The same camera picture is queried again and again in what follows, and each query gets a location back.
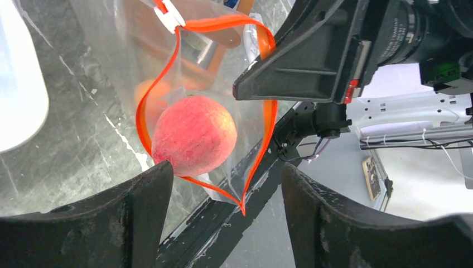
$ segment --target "marble tabletop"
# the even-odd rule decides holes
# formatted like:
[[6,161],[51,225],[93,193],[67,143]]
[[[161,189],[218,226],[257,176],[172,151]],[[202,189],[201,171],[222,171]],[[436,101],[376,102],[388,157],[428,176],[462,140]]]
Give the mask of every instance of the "marble tabletop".
[[[153,165],[133,123],[86,41],[69,0],[17,0],[31,33],[50,98],[46,123],[23,146],[0,154],[0,216],[48,212],[122,183]],[[254,11],[275,32],[289,0],[256,1]],[[224,59],[224,72],[235,57]],[[280,116],[292,103],[282,102]],[[199,186],[176,179],[166,237],[205,198]]]

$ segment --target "plastic bag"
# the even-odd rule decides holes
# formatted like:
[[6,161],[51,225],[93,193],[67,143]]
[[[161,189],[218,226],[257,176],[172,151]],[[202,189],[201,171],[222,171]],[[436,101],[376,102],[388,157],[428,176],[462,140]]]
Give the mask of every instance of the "plastic bag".
[[185,21],[175,33],[157,16],[167,13],[169,2],[103,1],[113,1],[103,16],[113,17],[117,33],[107,38],[121,48],[117,55],[99,52],[107,55],[105,68],[115,74],[123,68],[123,77],[112,80],[120,80],[114,85],[124,107],[136,112],[143,147],[153,159],[169,160],[176,176],[204,187],[215,200],[237,204],[245,214],[245,195],[269,145],[277,101],[236,101],[233,79],[219,67],[224,57],[244,53],[245,25],[257,25],[262,58],[276,46],[271,32],[210,0],[173,0]]

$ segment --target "gray floor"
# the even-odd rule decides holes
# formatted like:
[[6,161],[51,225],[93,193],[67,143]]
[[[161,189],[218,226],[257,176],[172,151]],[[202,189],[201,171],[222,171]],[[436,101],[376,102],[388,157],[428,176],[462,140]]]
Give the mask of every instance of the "gray floor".
[[[269,8],[269,2],[257,1],[254,9],[275,30],[289,5],[275,1]],[[31,141],[0,155],[0,216],[48,212],[126,181],[153,164],[71,3],[20,0],[18,6],[36,47],[50,111]],[[222,69],[233,70],[236,59],[242,55],[227,56]],[[282,103],[280,115],[290,106]],[[206,197],[198,186],[176,179],[163,236]]]

